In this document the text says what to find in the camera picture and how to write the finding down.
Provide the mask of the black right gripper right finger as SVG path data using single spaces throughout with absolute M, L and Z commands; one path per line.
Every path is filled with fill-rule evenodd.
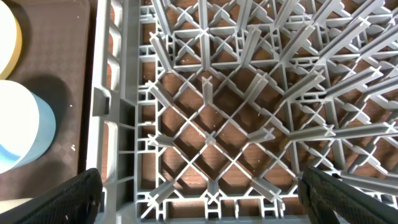
M 311 223 L 397 223 L 397 210 L 322 170 L 309 167 L 298 183 L 298 197 Z

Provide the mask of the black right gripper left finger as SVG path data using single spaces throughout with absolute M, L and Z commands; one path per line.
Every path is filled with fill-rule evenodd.
M 1 213 L 1 223 L 94 223 L 103 205 L 103 183 L 91 168 L 35 198 L 2 201 L 14 207 Z

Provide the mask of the light blue bowl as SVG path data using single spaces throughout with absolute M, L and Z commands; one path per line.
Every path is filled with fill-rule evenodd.
M 47 102 L 17 82 L 1 81 L 1 173 L 42 156 L 55 130 Z

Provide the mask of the white green cup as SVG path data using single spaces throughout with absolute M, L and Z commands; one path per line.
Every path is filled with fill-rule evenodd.
M 19 198 L 19 199 L 0 201 L 0 214 L 9 211 L 15 207 L 18 207 L 23 203 L 28 202 L 29 200 L 32 200 L 32 198 Z

